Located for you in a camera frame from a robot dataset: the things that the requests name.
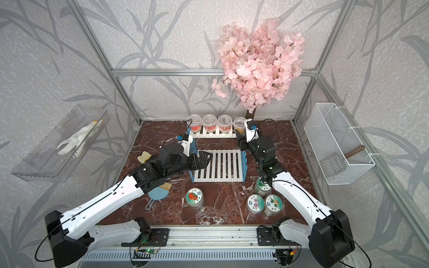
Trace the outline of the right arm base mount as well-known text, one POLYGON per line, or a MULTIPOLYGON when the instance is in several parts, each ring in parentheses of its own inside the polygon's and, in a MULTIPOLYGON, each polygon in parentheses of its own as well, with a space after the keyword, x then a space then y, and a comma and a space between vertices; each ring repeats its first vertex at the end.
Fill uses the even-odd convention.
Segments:
POLYGON ((280 233, 280 223, 276 222, 270 226, 260 225, 256 228, 259 246, 290 246, 296 243, 293 240, 287 240, 280 233))

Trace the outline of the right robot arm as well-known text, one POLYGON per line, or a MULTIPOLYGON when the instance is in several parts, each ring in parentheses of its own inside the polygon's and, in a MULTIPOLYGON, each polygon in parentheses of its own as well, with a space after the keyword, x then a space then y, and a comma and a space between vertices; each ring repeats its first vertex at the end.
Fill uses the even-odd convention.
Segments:
POLYGON ((333 211, 305 190, 278 161, 276 147, 270 136, 258 136, 254 130, 237 134, 238 147, 248 150, 255 159, 263 182, 285 197, 308 224, 293 220, 282 222, 278 230, 284 240, 308 248, 315 260, 330 268, 355 250, 355 242, 347 215, 333 211))

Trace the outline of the strawberry lid seed container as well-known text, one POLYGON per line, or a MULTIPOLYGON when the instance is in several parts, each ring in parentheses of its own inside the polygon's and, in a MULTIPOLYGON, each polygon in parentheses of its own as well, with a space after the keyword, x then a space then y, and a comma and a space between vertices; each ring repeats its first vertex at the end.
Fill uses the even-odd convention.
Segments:
POLYGON ((202 208, 204 203, 203 191, 200 188, 191 188, 185 195, 187 204, 192 208, 202 208))

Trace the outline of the small clear container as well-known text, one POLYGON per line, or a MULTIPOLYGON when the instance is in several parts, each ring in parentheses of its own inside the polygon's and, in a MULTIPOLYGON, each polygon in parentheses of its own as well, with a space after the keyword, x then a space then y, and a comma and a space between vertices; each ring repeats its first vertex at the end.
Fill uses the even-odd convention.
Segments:
POLYGON ((244 117, 237 117, 233 121, 233 126, 235 133, 245 134, 246 133, 246 126, 245 126, 245 120, 244 117))

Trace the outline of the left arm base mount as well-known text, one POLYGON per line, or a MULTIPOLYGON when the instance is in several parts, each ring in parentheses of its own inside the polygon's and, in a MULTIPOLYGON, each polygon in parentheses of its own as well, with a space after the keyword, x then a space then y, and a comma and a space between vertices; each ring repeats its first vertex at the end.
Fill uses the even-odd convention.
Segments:
POLYGON ((144 247, 144 246, 155 246, 165 247, 168 242, 169 231, 168 228, 151 228, 150 225, 144 218, 134 219, 138 224, 137 230, 140 232, 137 238, 129 243, 122 243, 122 247, 144 247))

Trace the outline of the clear seed container red label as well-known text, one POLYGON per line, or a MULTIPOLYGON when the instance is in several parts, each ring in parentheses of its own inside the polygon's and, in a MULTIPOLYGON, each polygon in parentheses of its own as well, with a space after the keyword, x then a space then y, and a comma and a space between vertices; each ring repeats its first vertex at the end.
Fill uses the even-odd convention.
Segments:
POLYGON ((189 129, 193 133, 200 133, 202 128, 202 117, 199 115, 190 115, 187 120, 190 122, 189 129))

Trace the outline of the pink flower lid container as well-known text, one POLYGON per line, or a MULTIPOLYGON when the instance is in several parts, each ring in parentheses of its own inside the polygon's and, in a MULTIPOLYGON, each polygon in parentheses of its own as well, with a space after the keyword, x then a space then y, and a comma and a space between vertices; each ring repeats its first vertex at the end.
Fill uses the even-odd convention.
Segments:
POLYGON ((246 207, 251 214, 260 214, 264 210, 264 199, 259 194, 252 194, 246 200, 246 207))

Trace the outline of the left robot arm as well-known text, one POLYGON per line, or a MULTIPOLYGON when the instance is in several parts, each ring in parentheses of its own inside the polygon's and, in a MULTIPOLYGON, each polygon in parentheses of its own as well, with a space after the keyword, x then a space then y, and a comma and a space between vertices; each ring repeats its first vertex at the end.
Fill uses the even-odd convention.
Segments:
POLYGON ((186 155, 180 143, 163 146, 160 153, 149 157, 119 183, 92 200, 63 213, 48 213, 45 216, 46 238, 55 267, 73 264, 89 250, 135 242, 143 232, 141 222, 133 220, 111 226, 99 226, 99 222, 176 175, 205 169, 212 158, 212 153, 206 151, 186 155))

